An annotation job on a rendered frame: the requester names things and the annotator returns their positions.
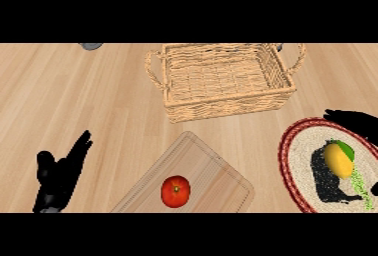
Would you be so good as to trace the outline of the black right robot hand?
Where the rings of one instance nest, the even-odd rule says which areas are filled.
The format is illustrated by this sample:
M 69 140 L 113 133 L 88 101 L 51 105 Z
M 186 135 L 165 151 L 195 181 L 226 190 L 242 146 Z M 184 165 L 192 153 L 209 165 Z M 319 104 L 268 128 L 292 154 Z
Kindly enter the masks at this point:
M 378 146 L 378 118 L 357 111 L 325 110 L 323 118 L 336 123 L 375 146 Z M 360 195 L 348 196 L 339 189 L 339 178 L 332 173 L 326 164 L 320 168 L 320 181 L 316 183 L 316 190 L 323 202 L 342 202 L 361 200 Z

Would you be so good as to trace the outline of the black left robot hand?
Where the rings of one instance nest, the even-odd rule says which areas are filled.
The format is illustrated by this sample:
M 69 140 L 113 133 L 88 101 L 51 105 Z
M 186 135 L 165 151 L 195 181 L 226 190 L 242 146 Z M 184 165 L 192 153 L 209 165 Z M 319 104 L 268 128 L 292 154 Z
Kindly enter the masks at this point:
M 68 206 L 76 181 L 81 175 L 85 155 L 91 147 L 90 132 L 84 131 L 76 139 L 68 155 L 54 161 L 48 151 L 37 154 L 37 180 L 40 189 L 37 193 L 32 212 L 48 207 L 60 208 Z

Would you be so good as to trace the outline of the yellow lemon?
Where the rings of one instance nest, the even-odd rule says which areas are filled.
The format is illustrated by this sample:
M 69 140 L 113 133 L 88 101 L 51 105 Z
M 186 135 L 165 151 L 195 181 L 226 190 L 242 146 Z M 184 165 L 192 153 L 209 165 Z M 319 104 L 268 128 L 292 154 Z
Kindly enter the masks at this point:
M 325 163 L 333 175 L 347 179 L 354 170 L 354 150 L 341 140 L 332 140 L 325 146 Z

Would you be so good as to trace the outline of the round woven red-rimmed placemat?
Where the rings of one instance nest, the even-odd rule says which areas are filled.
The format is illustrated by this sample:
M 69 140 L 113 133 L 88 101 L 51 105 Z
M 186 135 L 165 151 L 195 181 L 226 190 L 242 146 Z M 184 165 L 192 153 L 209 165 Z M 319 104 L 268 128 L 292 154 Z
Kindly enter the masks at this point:
M 317 195 L 313 153 L 330 140 L 342 141 L 354 151 L 359 184 L 367 192 L 361 200 L 323 202 Z M 302 212 L 378 213 L 378 196 L 370 193 L 378 183 L 378 148 L 356 133 L 322 118 L 301 119 L 282 135 L 277 160 L 283 183 Z

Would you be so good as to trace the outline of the tan wicker basket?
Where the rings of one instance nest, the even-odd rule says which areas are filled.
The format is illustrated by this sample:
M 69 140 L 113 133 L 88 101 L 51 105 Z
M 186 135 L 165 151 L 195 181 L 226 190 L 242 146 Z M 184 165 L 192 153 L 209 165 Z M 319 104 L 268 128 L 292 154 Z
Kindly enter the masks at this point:
M 296 91 L 292 75 L 305 47 L 286 66 L 277 43 L 167 43 L 144 55 L 172 123 L 277 110 Z

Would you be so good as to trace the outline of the red tomato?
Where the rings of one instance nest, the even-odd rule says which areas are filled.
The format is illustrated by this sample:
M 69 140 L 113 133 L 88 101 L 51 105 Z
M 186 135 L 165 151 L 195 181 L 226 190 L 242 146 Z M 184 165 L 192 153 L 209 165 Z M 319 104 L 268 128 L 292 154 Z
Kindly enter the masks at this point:
M 171 176 L 165 179 L 161 186 L 161 200 L 167 207 L 178 208 L 190 196 L 190 184 L 183 176 Z

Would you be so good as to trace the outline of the pale wooden cutting board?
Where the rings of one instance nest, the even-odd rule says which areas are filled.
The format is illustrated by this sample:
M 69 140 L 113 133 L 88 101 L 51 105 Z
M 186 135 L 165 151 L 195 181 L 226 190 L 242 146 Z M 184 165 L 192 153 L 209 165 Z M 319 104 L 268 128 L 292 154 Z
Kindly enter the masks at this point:
M 161 200 L 165 179 L 181 176 L 189 181 L 186 204 L 170 208 Z M 183 132 L 147 172 L 134 184 L 113 212 L 239 213 L 248 210 L 254 187 L 199 137 Z

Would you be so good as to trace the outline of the grey rounded object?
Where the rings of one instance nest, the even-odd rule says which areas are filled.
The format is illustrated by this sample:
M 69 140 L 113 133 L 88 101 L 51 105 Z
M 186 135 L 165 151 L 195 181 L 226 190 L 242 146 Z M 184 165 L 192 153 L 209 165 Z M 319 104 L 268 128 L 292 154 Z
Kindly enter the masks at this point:
M 96 50 L 103 45 L 103 43 L 78 43 L 78 44 L 82 47 L 82 49 L 87 51 Z

